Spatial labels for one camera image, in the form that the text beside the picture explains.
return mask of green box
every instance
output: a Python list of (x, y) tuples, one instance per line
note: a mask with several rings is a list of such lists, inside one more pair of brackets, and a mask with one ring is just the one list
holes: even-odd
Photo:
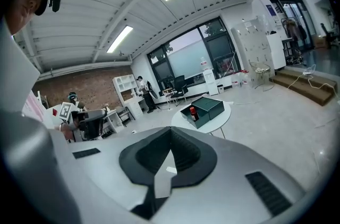
[(195, 109), (200, 108), (208, 112), (210, 120), (213, 120), (224, 111), (223, 101), (215, 99), (199, 98), (198, 100), (195, 100), (192, 105)]
[[(198, 114), (198, 119), (194, 121), (192, 119), (191, 113), (190, 113), (190, 108), (194, 107), (197, 114)], [(209, 122), (209, 113), (205, 110), (202, 110), (201, 108), (197, 108), (195, 106), (188, 106), (185, 109), (181, 110), (182, 116), (190, 122), (195, 128), (200, 128), (202, 127), (206, 122)]]

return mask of staircase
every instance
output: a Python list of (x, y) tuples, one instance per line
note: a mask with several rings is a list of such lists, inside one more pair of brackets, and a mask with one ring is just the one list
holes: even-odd
[[(280, 70), (276, 72), (276, 75), (271, 77), (270, 80), (284, 87), (289, 87), (300, 75), (302, 75), (301, 72)], [(334, 95), (333, 88), (328, 85), (324, 85), (321, 89), (313, 88), (310, 86), (308, 78), (310, 78), (310, 76), (301, 76), (289, 89), (315, 101), (321, 106), (325, 105)], [(310, 83), (314, 87), (320, 87), (324, 83), (328, 83), (335, 88), (335, 91), (337, 90), (337, 83), (324, 77), (313, 76)]]

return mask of floor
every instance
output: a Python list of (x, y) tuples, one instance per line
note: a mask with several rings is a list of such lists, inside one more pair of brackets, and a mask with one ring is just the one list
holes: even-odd
[[(279, 85), (265, 92), (261, 88), (231, 88), (212, 98), (234, 102), (223, 126), (227, 139), (254, 149), (288, 172), (305, 190), (333, 166), (339, 148), (340, 117), (335, 98), (322, 107)], [(110, 138), (170, 126), (172, 116), (184, 106), (184, 101), (177, 107), (172, 104), (171, 110), (166, 104), (160, 105), (162, 111), (129, 122)], [(213, 134), (223, 138), (220, 130)]]
[(340, 76), (340, 49), (332, 47), (331, 49), (313, 49), (303, 54), (303, 60), (307, 67), (313, 64), (317, 65), (317, 71)]

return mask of red bottle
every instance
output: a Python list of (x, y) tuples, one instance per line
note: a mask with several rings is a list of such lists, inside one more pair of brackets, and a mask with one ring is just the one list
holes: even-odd
[(192, 119), (194, 121), (197, 121), (199, 117), (198, 117), (198, 114), (197, 114), (197, 112), (196, 112), (194, 107), (190, 107), (190, 113), (191, 113)]

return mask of white round table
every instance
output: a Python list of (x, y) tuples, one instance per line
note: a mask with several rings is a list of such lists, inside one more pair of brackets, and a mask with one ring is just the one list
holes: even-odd
[(181, 110), (185, 109), (189, 105), (190, 104), (184, 106), (183, 108), (181, 108), (180, 110), (178, 110), (174, 114), (174, 116), (171, 120), (171, 126), (187, 128), (189, 130), (199, 131), (201, 133), (211, 133), (211, 132), (220, 128), (221, 131), (222, 131), (223, 137), (225, 139), (224, 132), (222, 130), (222, 126), (228, 121), (228, 119), (230, 118), (230, 115), (232, 113), (232, 110), (231, 110), (230, 105), (228, 103), (223, 101), (224, 111), (222, 113), (220, 113), (218, 116), (216, 116), (213, 120), (210, 120), (209, 122), (205, 123), (200, 128), (195, 128), (181, 114)]

